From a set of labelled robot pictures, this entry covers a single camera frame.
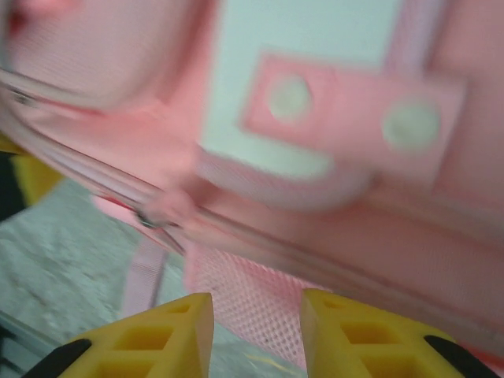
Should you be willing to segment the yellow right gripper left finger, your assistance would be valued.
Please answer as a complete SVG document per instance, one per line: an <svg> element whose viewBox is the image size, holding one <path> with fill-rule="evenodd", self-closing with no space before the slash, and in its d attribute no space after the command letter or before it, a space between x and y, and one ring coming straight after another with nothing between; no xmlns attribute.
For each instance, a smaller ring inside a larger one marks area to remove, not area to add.
<svg viewBox="0 0 504 378"><path fill-rule="evenodd" d="M209 293L187 295L95 328L51 351L35 377L207 377L214 317Z"/></svg>

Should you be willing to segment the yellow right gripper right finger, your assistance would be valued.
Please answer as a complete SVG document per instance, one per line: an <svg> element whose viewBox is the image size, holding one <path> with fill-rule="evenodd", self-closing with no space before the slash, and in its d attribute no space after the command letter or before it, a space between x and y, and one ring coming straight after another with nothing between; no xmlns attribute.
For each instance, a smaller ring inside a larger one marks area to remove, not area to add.
<svg viewBox="0 0 504 378"><path fill-rule="evenodd" d="M310 377L491 375L444 332L328 291L303 291L300 325Z"/></svg>

